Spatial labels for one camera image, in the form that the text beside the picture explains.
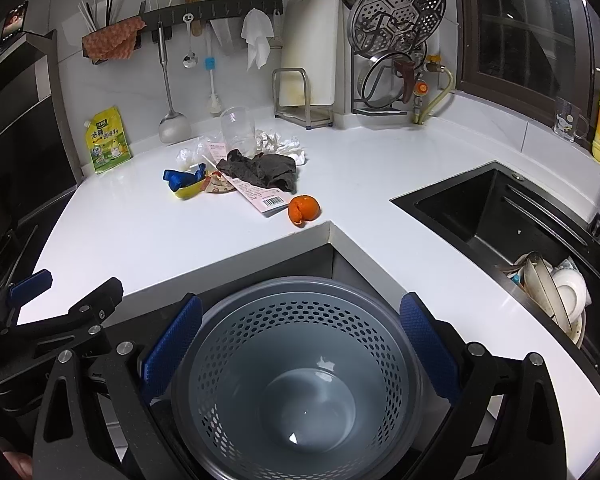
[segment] spoon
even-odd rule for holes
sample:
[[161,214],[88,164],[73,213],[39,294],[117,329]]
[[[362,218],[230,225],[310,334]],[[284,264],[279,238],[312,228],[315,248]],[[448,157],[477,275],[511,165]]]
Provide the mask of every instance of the spoon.
[[182,21],[187,24],[187,36],[189,37],[189,53],[182,60],[184,68],[193,68],[198,64],[198,56],[193,52],[193,44],[191,41],[191,22],[193,21],[193,14],[188,12],[182,17]]

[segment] kitchen sink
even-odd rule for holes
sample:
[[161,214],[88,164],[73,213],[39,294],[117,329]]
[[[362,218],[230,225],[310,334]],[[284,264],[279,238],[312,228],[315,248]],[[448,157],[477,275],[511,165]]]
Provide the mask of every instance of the kitchen sink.
[[[558,340],[600,393],[600,241],[560,201],[509,168],[492,162],[395,198],[400,209],[432,229],[487,272]],[[568,256],[587,282],[582,348],[496,266],[539,251],[553,266]]]

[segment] white towel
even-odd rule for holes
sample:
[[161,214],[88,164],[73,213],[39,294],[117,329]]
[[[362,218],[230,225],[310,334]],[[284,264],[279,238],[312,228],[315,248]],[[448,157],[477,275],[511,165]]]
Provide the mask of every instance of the white towel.
[[273,37],[273,27],[269,17],[258,9],[251,9],[244,17],[241,36],[247,41],[247,70],[255,60],[258,69],[267,62],[271,47],[267,38]]

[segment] gray bowl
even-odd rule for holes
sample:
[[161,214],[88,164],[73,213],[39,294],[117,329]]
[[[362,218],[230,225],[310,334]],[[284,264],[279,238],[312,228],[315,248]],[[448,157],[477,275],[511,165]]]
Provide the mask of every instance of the gray bowl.
[[379,479],[422,415],[397,312],[320,278],[270,280],[216,304],[172,392],[184,442],[218,480]]

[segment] phone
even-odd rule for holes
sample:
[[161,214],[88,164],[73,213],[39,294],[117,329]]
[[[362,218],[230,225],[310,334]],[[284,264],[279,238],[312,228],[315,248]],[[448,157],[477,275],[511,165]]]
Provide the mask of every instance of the phone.
[[0,35],[0,46],[4,46],[9,40],[14,38],[16,34],[22,31],[22,28],[24,27],[24,16],[27,13],[28,6],[29,1],[27,0],[7,14],[4,19],[2,34]]

